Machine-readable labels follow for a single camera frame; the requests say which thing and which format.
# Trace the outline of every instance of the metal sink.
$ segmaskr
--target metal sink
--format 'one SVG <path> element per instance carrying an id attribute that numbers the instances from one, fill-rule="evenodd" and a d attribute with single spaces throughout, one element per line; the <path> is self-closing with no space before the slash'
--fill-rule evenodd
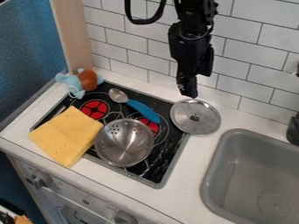
<path id="1" fill-rule="evenodd" d="M 245 129 L 225 133 L 201 186 L 215 214 L 238 224 L 299 223 L 299 147 Z"/>

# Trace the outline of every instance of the white tile wall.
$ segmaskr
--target white tile wall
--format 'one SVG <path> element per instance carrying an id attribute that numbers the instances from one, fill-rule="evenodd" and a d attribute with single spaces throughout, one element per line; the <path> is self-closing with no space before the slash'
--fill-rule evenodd
<path id="1" fill-rule="evenodd" d="M 293 109 L 295 111 L 299 111 L 298 94 L 292 94 L 276 89 L 271 103 L 286 109 Z"/>
<path id="2" fill-rule="evenodd" d="M 109 64 L 109 58 L 97 55 L 97 54 L 93 54 L 94 57 L 94 65 L 97 67 L 102 67 L 105 68 L 107 70 L 110 70 L 110 64 Z"/>
<path id="3" fill-rule="evenodd" d="M 221 15 L 231 15 L 233 0 L 217 0 L 219 4 L 218 11 Z"/>
<path id="4" fill-rule="evenodd" d="M 262 66 L 252 66 L 248 80 L 299 94 L 299 79 L 290 73 Z"/>
<path id="5" fill-rule="evenodd" d="M 298 53 L 290 53 L 286 62 L 286 65 L 283 68 L 283 71 L 288 73 L 295 73 L 298 71 L 298 61 L 299 54 Z"/>
<path id="6" fill-rule="evenodd" d="M 222 56 L 224 50 L 224 44 L 226 42 L 225 38 L 213 36 L 212 37 L 212 47 L 214 48 L 215 55 Z"/>
<path id="7" fill-rule="evenodd" d="M 151 18 L 155 13 L 156 9 L 159 6 L 159 3 L 148 2 L 148 16 Z M 172 25 L 173 23 L 177 23 L 177 12 L 175 8 L 171 5 L 166 5 L 164 9 L 164 14 L 159 20 L 159 23 Z"/>
<path id="8" fill-rule="evenodd" d="M 220 75 L 218 89 L 232 94 L 246 96 L 258 101 L 269 102 L 273 89 L 264 87 L 244 80 L 237 80 L 224 75 Z"/>
<path id="9" fill-rule="evenodd" d="M 124 0 L 101 0 L 105 11 L 125 14 Z M 132 16 L 135 18 L 146 18 L 146 2 L 144 0 L 131 0 Z"/>
<path id="10" fill-rule="evenodd" d="M 94 64 L 177 90 L 168 30 L 172 0 L 154 24 L 134 25 L 123 0 L 83 0 Z M 288 123 L 299 110 L 299 0 L 218 0 L 213 74 L 198 77 L 199 98 Z M 133 15 L 150 17 L 160 0 L 132 0 Z"/>
<path id="11" fill-rule="evenodd" d="M 282 69 L 288 53 L 261 45 L 228 39 L 224 55 L 231 59 Z"/>
<path id="12" fill-rule="evenodd" d="M 98 53 L 101 56 L 106 56 L 114 60 L 127 62 L 127 53 L 123 48 L 101 43 L 95 40 L 90 40 L 93 53 Z"/>
<path id="13" fill-rule="evenodd" d="M 168 43 L 167 32 L 169 26 L 165 24 L 132 24 L 126 19 L 126 31 L 148 39 L 155 39 Z"/>
<path id="14" fill-rule="evenodd" d="M 265 24 L 259 44 L 299 53 L 299 31 Z"/>
<path id="15" fill-rule="evenodd" d="M 148 81 L 148 71 L 146 69 L 137 66 L 131 66 L 127 63 L 123 63 L 114 59 L 110 60 L 110 62 L 111 71 L 119 74 L 125 74 L 140 81 Z"/>
<path id="16" fill-rule="evenodd" d="M 223 57 L 215 57 L 214 72 L 226 74 L 238 79 L 246 79 L 249 64 L 234 59 L 226 59 Z"/>
<path id="17" fill-rule="evenodd" d="M 124 17 L 122 15 L 89 7 L 84 7 L 84 14 L 88 23 L 124 31 Z"/>
<path id="18" fill-rule="evenodd" d="M 276 0 L 235 0 L 233 16 L 297 28 L 299 5 Z"/>
<path id="19" fill-rule="evenodd" d="M 83 0 L 83 5 L 101 9 L 101 0 Z"/>
<path id="20" fill-rule="evenodd" d="M 230 39 L 255 43 L 259 37 L 261 24 L 234 17 L 217 16 L 214 34 Z"/>
<path id="21" fill-rule="evenodd" d="M 149 39 L 149 55 L 175 61 L 170 56 L 169 49 L 170 46 L 168 44 Z"/>
<path id="22" fill-rule="evenodd" d="M 137 37 L 125 32 L 106 29 L 108 43 L 115 46 L 122 46 L 137 52 L 146 53 L 148 51 L 147 39 Z"/>
<path id="23" fill-rule="evenodd" d="M 168 60 L 159 59 L 139 52 L 129 51 L 129 63 L 163 74 L 170 72 L 170 62 Z"/>
<path id="24" fill-rule="evenodd" d="M 239 110 L 280 123 L 289 123 L 289 118 L 295 114 L 294 111 L 244 97 L 241 100 Z"/>
<path id="25" fill-rule="evenodd" d="M 177 90 L 176 79 L 160 73 L 149 71 L 149 83 L 170 90 Z M 228 94 L 218 89 L 198 85 L 199 98 L 208 102 L 216 102 L 220 105 L 236 109 L 240 97 L 235 94 Z"/>
<path id="26" fill-rule="evenodd" d="M 102 42 L 106 42 L 105 29 L 98 25 L 87 24 L 88 36 L 91 39 L 96 39 Z"/>

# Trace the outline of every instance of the metal pot lid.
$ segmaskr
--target metal pot lid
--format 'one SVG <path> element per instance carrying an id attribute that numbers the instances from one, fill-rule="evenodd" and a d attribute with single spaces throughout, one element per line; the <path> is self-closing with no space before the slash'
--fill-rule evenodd
<path id="1" fill-rule="evenodd" d="M 183 132 L 196 136 L 211 134 L 221 124 L 216 108 L 205 101 L 194 99 L 177 102 L 171 108 L 170 117 Z"/>

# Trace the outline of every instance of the metal colander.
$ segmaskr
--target metal colander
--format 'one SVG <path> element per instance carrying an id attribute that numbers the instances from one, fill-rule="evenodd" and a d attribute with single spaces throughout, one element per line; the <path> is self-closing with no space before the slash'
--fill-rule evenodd
<path id="1" fill-rule="evenodd" d="M 111 165 L 130 167 L 143 161 L 154 148 L 154 135 L 144 123 L 120 119 L 107 124 L 95 138 L 94 148 Z"/>

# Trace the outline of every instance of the plush toy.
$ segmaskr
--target plush toy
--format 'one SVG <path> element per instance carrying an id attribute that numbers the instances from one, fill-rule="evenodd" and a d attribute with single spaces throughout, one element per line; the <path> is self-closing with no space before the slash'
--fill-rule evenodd
<path id="1" fill-rule="evenodd" d="M 98 85 L 104 82 L 99 73 L 83 68 L 78 69 L 77 75 L 58 73 L 55 80 L 66 83 L 68 90 L 72 93 L 71 97 L 78 99 L 82 99 L 86 92 L 95 90 Z"/>

